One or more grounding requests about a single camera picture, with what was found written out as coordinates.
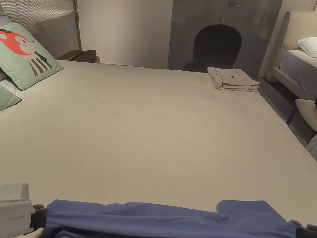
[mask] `blue cloth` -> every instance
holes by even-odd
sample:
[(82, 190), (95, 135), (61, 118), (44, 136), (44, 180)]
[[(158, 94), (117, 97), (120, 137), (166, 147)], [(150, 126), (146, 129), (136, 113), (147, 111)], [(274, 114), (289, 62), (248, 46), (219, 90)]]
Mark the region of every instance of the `blue cloth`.
[(295, 238), (300, 226), (286, 222), (265, 201), (222, 201), (217, 213), (148, 203), (105, 206), (62, 200), (47, 209), (42, 238)]

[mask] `grey bed sheet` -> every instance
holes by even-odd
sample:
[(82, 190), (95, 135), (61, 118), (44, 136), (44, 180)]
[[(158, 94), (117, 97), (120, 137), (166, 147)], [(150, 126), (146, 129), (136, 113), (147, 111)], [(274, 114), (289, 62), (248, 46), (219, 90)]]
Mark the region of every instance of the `grey bed sheet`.
[(310, 95), (317, 97), (317, 59), (301, 50), (287, 50), (280, 70)]

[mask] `folded grey cloth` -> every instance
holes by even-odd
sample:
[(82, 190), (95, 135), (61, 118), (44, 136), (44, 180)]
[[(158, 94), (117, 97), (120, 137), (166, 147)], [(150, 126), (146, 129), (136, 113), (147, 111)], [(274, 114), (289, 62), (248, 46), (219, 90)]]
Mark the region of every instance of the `folded grey cloth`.
[(257, 92), (259, 82), (251, 79), (240, 69), (218, 69), (209, 67), (208, 74), (214, 88), (231, 91)]

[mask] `white mattress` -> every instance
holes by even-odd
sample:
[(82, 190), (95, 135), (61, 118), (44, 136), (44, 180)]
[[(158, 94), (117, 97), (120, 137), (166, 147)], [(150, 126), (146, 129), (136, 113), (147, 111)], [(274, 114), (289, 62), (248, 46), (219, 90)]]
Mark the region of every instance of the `white mattress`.
[(260, 94), (204, 73), (60, 63), (0, 113), (1, 183), (28, 182), (45, 205), (265, 200), (317, 224), (317, 163)]
[(302, 50), (287, 50), (280, 70), (307, 93), (317, 97), (317, 59)]

